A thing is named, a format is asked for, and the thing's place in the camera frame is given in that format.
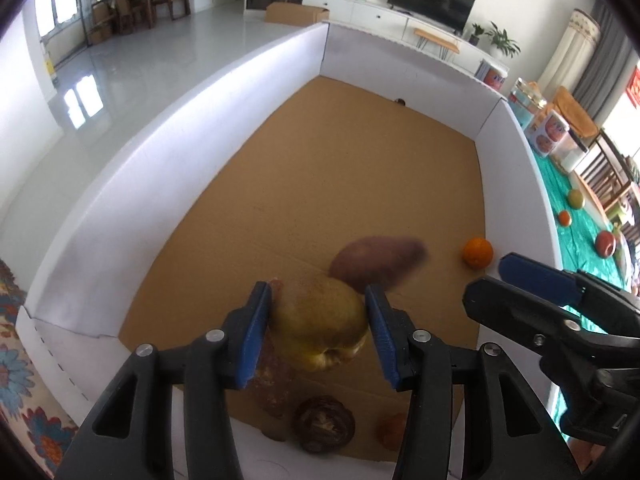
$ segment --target white pot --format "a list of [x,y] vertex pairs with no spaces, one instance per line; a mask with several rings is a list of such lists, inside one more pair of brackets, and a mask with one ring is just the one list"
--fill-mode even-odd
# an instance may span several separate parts
[[492,44],[489,46],[489,56],[493,57],[496,61],[501,61],[504,59],[504,52]]

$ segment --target white tv cabinet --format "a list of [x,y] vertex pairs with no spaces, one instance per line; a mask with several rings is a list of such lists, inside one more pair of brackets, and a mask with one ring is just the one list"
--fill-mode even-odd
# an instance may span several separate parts
[[[460,54],[450,52],[446,60],[471,74],[476,73],[483,59],[509,70],[503,63],[478,47],[462,40],[459,36],[455,36],[433,25],[433,23],[391,10],[386,6],[362,0],[302,0],[302,3],[303,5],[329,9],[331,22],[354,25],[370,30],[379,36],[400,40],[412,46],[417,46],[418,43],[418,36],[414,34],[414,29],[421,28],[455,44],[460,49]],[[424,50],[438,56],[440,47],[434,43],[427,43]]]

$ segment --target red sign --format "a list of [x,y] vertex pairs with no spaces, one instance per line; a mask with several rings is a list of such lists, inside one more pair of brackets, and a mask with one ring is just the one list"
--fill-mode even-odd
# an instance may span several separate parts
[[629,96],[629,99],[631,99],[631,102],[636,108],[640,106],[640,70],[637,68],[631,76],[629,85],[626,87],[626,95]]

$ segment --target orange fruit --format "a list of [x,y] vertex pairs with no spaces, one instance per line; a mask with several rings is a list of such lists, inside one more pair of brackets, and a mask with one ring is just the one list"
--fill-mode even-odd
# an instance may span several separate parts
[[558,223],[562,227],[569,227],[572,221],[571,215],[567,210],[563,210],[558,213]]
[[494,259],[494,248],[484,238],[471,238],[462,249],[462,259],[472,269],[484,269]]

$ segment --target cardboard floor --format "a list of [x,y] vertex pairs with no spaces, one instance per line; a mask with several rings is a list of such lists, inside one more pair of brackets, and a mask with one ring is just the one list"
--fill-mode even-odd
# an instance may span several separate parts
[[[474,143],[393,101],[319,77],[256,131],[193,205],[142,283],[120,338],[129,349],[188,344],[242,306],[256,281],[326,272],[344,245],[366,235],[426,243],[427,264],[388,298],[416,326],[475,348],[478,326],[461,298],[479,273],[460,257],[467,239],[484,235]],[[409,396],[383,379],[370,339],[351,363],[297,378],[289,411],[325,393],[356,418],[341,453],[396,459],[373,429],[379,416],[404,412]],[[271,418],[245,392],[227,398],[235,418],[290,436],[287,415]],[[455,406],[461,398],[456,392]]]

